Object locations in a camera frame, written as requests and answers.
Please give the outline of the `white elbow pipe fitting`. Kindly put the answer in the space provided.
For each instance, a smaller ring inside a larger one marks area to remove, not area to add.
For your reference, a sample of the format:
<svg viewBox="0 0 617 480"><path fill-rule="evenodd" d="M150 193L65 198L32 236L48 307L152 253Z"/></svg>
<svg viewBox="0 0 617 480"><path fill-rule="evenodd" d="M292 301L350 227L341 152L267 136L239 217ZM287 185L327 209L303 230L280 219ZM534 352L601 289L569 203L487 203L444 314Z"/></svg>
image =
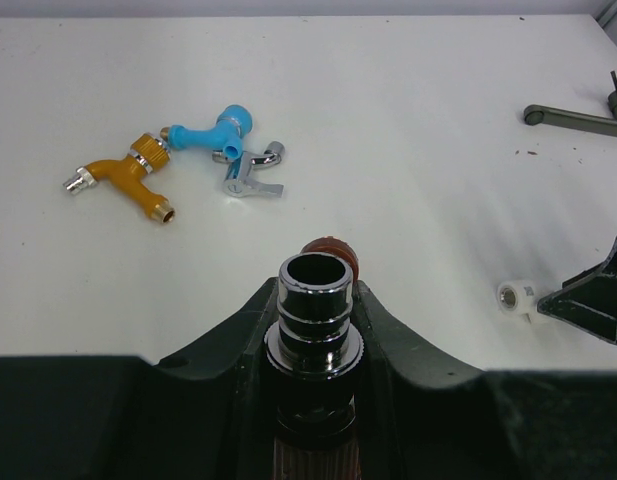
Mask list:
<svg viewBox="0 0 617 480"><path fill-rule="evenodd" d="M509 280L496 289L497 304L509 316L522 319L529 324L540 324L537 304L540 292L530 280Z"/></svg>

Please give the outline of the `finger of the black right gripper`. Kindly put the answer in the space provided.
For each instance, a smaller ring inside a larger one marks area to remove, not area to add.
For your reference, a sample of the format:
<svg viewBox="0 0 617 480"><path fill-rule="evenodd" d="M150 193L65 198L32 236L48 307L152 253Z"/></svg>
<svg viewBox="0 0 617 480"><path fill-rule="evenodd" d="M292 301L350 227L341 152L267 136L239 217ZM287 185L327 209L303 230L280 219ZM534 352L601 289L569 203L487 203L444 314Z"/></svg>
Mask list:
<svg viewBox="0 0 617 480"><path fill-rule="evenodd" d="M541 298L537 311L617 345L617 236L604 261Z"/></svg>

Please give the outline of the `brown water faucet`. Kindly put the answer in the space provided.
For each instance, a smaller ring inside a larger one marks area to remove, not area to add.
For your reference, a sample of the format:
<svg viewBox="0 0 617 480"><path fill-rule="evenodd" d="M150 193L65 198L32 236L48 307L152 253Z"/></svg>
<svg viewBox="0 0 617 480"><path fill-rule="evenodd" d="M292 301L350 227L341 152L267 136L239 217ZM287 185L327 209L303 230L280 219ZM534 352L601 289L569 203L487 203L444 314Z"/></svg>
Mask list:
<svg viewBox="0 0 617 480"><path fill-rule="evenodd" d="M332 236L279 269L276 319L264 337L277 396L275 479L361 476L355 390L365 346L351 320L358 275L356 253Z"/></svg>

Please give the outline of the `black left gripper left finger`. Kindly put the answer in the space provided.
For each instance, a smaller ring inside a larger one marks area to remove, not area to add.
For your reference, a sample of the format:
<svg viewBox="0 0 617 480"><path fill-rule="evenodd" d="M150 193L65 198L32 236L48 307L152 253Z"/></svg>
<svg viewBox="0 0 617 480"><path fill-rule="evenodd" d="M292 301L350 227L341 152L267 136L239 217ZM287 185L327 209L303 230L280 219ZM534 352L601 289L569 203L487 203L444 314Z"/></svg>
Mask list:
<svg viewBox="0 0 617 480"><path fill-rule="evenodd" d="M157 364L0 357L0 479L268 479L263 333L277 282Z"/></svg>

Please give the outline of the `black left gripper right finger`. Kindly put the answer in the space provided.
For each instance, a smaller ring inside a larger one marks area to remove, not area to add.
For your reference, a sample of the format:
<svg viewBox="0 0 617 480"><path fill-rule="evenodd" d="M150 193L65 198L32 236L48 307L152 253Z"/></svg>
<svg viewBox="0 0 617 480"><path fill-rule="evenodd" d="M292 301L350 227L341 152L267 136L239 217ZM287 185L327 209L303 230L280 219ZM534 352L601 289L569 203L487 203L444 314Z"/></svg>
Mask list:
<svg viewBox="0 0 617 480"><path fill-rule="evenodd" d="M391 315L364 283L356 395L366 479L617 479L617 371L481 370Z"/></svg>

